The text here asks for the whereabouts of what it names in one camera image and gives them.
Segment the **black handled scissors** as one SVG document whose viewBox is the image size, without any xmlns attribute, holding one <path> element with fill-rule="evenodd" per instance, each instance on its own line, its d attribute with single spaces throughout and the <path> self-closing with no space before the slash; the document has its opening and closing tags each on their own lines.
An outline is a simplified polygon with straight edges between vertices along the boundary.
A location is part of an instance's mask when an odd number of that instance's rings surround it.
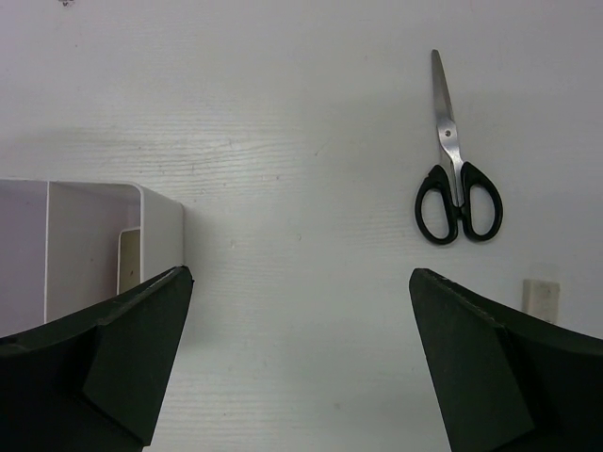
<svg viewBox="0 0 603 452">
<path fill-rule="evenodd" d="M 451 244 L 460 231 L 467 239 L 483 243 L 493 239 L 503 221 L 503 202 L 495 184 L 480 169 L 461 157 L 458 128 L 454 119 L 448 82 L 440 52 L 431 51 L 432 99 L 435 130 L 441 153 L 441 162 L 434 165 L 422 181 L 416 193 L 414 205 L 418 230 L 430 243 L 437 246 Z M 471 190 L 479 187 L 488 194 L 494 207 L 490 229 L 476 231 L 473 225 Z M 448 233 L 438 237 L 428 228 L 423 218 L 423 202 L 430 192 L 437 192 L 444 208 Z"/>
</svg>

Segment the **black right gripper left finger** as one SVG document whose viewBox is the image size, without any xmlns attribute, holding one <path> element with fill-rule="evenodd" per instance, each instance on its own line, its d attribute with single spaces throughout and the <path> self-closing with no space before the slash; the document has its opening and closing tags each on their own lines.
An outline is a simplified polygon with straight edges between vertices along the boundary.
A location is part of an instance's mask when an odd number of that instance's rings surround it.
<svg viewBox="0 0 603 452">
<path fill-rule="evenodd" d="M 194 280 L 173 267 L 1 340 L 4 451 L 140 451 L 154 436 Z"/>
</svg>

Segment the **beige eraser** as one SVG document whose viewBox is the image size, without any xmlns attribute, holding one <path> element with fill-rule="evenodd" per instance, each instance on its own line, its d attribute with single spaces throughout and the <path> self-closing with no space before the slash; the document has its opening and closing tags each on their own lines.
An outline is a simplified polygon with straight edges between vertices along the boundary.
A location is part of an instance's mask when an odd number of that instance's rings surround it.
<svg viewBox="0 0 603 452">
<path fill-rule="evenodd" d="M 522 311 L 549 324 L 559 315 L 561 285 L 558 282 L 525 279 L 522 285 Z"/>
</svg>

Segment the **pink white mini stapler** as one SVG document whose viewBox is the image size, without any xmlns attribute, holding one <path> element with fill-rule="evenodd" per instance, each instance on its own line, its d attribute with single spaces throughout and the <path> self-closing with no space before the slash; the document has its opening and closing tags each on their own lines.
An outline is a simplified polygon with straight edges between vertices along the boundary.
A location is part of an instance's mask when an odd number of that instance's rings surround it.
<svg viewBox="0 0 603 452">
<path fill-rule="evenodd" d="M 121 231 L 118 243 L 117 294 L 140 284 L 140 227 Z"/>
</svg>

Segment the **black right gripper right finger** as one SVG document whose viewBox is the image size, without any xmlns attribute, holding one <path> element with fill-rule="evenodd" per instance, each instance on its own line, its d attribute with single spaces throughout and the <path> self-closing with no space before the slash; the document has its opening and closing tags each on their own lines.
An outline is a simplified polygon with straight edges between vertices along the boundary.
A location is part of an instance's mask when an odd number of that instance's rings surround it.
<svg viewBox="0 0 603 452">
<path fill-rule="evenodd" d="M 601 340 L 427 268 L 409 291 L 451 450 L 601 450 Z"/>
</svg>

